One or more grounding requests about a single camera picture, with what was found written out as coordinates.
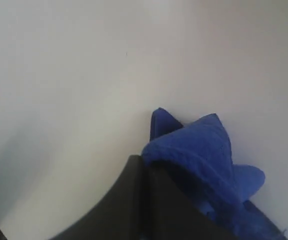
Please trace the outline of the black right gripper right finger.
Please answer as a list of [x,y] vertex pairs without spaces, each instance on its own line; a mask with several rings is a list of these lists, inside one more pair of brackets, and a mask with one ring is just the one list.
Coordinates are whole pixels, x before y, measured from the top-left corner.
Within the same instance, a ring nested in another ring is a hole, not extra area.
[[230,240],[231,233],[200,213],[165,170],[147,171],[147,226],[151,240]]

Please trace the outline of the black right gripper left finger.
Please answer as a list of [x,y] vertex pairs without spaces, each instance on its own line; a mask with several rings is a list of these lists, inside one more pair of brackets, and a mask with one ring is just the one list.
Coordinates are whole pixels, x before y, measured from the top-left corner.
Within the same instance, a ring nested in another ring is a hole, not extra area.
[[144,172],[142,158],[131,155],[106,195],[86,215],[53,239],[142,239],[141,197]]

